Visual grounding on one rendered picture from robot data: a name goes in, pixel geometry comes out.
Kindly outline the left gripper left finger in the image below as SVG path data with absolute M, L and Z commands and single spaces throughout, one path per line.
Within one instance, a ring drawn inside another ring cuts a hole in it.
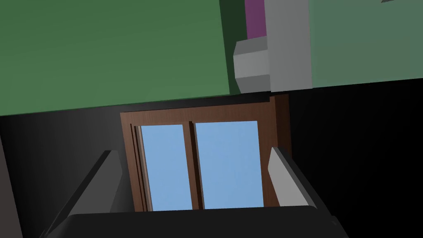
M 59 211 L 50 228 L 55 229 L 74 214 L 109 213 L 122 177 L 118 152 L 104 151 L 84 180 Z

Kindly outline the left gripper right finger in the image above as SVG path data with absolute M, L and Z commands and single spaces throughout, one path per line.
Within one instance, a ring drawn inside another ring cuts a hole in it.
M 300 168 L 282 147 L 271 149 L 268 172 L 280 206 L 326 208 Z

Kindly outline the brown wooden framed window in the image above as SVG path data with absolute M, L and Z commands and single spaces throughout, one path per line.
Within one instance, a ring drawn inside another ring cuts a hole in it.
M 135 211 L 276 207 L 271 150 L 291 154 L 289 98 L 120 114 Z

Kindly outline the grey cabinet with purple panel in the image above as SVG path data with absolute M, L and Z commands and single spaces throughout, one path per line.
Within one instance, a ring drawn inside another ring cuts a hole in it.
M 239 90 L 312 88 L 309 0 L 244 0 L 247 39 L 233 53 Z

